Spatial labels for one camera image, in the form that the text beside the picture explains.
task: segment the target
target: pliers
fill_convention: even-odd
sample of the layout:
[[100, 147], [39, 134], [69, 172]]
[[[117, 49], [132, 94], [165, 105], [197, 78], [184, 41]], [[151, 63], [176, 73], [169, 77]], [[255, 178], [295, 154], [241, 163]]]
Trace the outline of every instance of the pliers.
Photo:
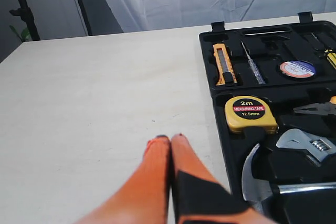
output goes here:
[[177, 224], [275, 223], [229, 194], [177, 134], [150, 140], [129, 180], [76, 224], [165, 224], [170, 187]]
[[332, 97], [330, 102], [313, 103], [294, 108], [294, 112], [298, 114], [336, 115], [336, 96]]

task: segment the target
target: hammer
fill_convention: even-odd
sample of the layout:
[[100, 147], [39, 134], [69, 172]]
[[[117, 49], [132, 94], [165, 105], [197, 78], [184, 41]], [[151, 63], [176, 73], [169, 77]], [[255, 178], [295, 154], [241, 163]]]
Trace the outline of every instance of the hammer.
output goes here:
[[256, 211], [263, 215], [268, 215], [265, 211], [267, 200], [273, 196], [273, 191], [279, 194], [292, 194], [304, 191], [336, 189], [336, 182], [330, 183], [313, 183], [313, 184], [297, 184], [297, 185], [272, 185], [267, 180], [253, 178], [252, 175], [252, 159], [259, 149], [260, 144], [253, 147], [248, 154], [243, 167], [242, 173], [242, 191], [243, 198], [250, 202]]

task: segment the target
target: tool case compartment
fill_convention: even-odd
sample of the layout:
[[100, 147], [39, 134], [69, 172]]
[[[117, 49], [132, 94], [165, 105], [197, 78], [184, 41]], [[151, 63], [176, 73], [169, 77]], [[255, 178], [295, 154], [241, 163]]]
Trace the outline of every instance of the tool case compartment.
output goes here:
[[[326, 137], [336, 145], [336, 115], [294, 112], [296, 107], [327, 103], [336, 96], [336, 70], [325, 54], [326, 49], [336, 49], [336, 26], [327, 21], [311, 20], [228, 31], [213, 26], [212, 32], [202, 33], [199, 38], [232, 194], [243, 199], [244, 162], [258, 143], [260, 148], [251, 167], [254, 178], [277, 186], [336, 182], [336, 154], [317, 165], [305, 151], [276, 146], [279, 138], [290, 129]], [[256, 81], [241, 41], [249, 49], [266, 84]], [[219, 74], [212, 48], [223, 42], [237, 78], [233, 86], [216, 85]], [[290, 60], [311, 63], [316, 74], [304, 80], [288, 78], [279, 71], [279, 66]], [[276, 134], [267, 134], [259, 126], [245, 127], [238, 134], [230, 130], [224, 106], [230, 99], [240, 96], [256, 97], [267, 103], [278, 125]], [[333, 223], [335, 200], [336, 190], [329, 189], [293, 194], [274, 192], [264, 210], [279, 223]]]

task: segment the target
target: white table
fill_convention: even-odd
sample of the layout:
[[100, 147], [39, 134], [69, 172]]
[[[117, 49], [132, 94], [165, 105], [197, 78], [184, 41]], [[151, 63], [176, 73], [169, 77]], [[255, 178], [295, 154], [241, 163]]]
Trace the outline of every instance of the white table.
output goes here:
[[[336, 23], [336, 13], [314, 20]], [[158, 134], [183, 132], [228, 188], [198, 41], [209, 30], [27, 42], [15, 50], [0, 64], [0, 222], [77, 220], [128, 179]]]

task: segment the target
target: tool case latch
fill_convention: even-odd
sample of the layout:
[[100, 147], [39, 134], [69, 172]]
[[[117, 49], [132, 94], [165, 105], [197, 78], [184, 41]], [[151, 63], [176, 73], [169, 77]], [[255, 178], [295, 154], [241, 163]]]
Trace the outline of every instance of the tool case latch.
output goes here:
[[311, 12], [298, 13], [300, 23], [313, 22], [313, 15]]
[[212, 31], [225, 31], [225, 23], [222, 22], [213, 22], [211, 23]]

